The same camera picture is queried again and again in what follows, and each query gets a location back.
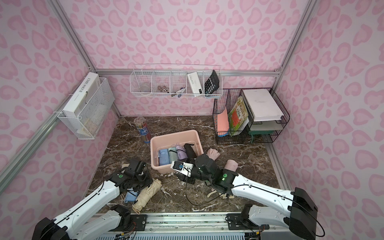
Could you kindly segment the black umbrella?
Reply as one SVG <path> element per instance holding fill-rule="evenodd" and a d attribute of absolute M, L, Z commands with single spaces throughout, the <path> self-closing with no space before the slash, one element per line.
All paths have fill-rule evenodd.
<path fill-rule="evenodd" d="M 188 144 L 188 143 L 184 144 L 184 149 L 185 149 L 187 157 L 189 159 L 196 159 L 197 158 L 197 154 L 195 153 L 193 146 L 194 146 L 194 144 Z"/>

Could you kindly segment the pink plastic storage box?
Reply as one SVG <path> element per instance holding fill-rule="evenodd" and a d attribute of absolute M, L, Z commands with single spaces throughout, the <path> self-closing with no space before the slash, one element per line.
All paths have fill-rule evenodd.
<path fill-rule="evenodd" d="M 161 175 L 174 171 L 171 167 L 173 161 L 182 160 L 188 156 L 197 157 L 204 153 L 196 130 L 153 137 L 150 146 L 151 167 Z"/>

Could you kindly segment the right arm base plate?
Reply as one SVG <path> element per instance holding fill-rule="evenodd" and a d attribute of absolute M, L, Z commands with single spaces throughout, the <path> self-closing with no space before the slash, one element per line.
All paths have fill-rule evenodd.
<path fill-rule="evenodd" d="M 225 220 L 228 224 L 228 229 L 234 230 L 258 230 L 265 231 L 269 230 L 269 225 L 255 225 L 250 220 L 244 219 L 241 214 L 227 214 Z"/>

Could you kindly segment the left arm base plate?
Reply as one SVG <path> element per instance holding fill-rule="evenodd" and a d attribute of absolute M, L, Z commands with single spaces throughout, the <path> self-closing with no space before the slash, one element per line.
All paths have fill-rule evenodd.
<path fill-rule="evenodd" d="M 119 225 L 110 232 L 135 232 L 144 231 L 147 224 L 147 215 L 125 215 Z"/>

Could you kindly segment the beige umbrella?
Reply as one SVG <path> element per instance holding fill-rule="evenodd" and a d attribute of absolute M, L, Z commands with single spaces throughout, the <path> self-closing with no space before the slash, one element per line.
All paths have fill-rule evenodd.
<path fill-rule="evenodd" d="M 133 211 L 140 215 L 143 208 L 147 205 L 150 199 L 161 189 L 162 182 L 158 179 L 153 180 L 152 184 L 145 187 L 138 195 L 135 203 L 132 205 Z"/>

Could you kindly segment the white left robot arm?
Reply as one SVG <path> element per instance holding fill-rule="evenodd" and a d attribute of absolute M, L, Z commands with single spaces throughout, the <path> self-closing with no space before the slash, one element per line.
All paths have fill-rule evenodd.
<path fill-rule="evenodd" d="M 90 221 L 112 200 L 129 191 L 140 192 L 153 179 L 147 164 L 132 159 L 127 167 L 108 175 L 91 194 L 53 219 L 40 220 L 34 229 L 34 240 L 94 240 L 109 231 L 135 233 L 142 226 L 131 217 L 131 210 L 123 205 L 111 207 L 107 213 Z"/>

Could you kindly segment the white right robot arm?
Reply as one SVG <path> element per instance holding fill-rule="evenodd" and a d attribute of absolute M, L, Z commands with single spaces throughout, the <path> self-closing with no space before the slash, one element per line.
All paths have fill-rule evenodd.
<path fill-rule="evenodd" d="M 221 169 L 206 154 L 172 163 L 172 169 L 179 172 L 179 179 L 185 183 L 200 180 L 222 195 L 249 199 L 268 207 L 264 211 L 259 206 L 246 205 L 242 212 L 244 220 L 256 226 L 285 227 L 305 240 L 318 237 L 318 207 L 304 189 L 290 191 L 269 187 L 240 175 L 237 168 L 237 163 L 230 161 Z"/>

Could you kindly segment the lavender umbrella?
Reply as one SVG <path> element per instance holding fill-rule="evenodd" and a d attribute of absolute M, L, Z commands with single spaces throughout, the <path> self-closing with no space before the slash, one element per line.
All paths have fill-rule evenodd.
<path fill-rule="evenodd" d="M 188 158 L 187 152 L 186 152 L 186 150 L 185 150 L 185 148 L 183 146 L 176 145 L 176 148 L 177 148 L 179 160 L 183 160 L 183 159 L 187 159 Z"/>

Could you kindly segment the light blue umbrella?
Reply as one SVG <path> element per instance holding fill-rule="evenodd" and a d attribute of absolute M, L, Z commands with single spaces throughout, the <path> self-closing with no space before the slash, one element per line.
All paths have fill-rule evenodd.
<path fill-rule="evenodd" d="M 158 151 L 159 165 L 169 165 L 170 164 L 170 156 L 168 149 L 160 149 Z"/>

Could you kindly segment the pale pink umbrella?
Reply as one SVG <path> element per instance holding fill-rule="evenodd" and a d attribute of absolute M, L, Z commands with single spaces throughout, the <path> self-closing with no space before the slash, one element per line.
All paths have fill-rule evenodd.
<path fill-rule="evenodd" d="M 216 149 L 209 149 L 209 150 L 207 150 L 206 155 L 207 155 L 210 159 L 212 159 L 212 160 L 215 161 L 215 160 L 220 156 L 220 153 L 219 153 L 219 151 L 216 150 Z"/>

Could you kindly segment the mint green umbrella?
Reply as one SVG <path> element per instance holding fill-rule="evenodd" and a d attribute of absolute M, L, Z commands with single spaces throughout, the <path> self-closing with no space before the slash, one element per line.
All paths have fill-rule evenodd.
<path fill-rule="evenodd" d="M 169 153 L 170 163 L 172 163 L 173 161 L 177 161 L 179 159 L 176 147 L 168 148 L 168 153 Z"/>

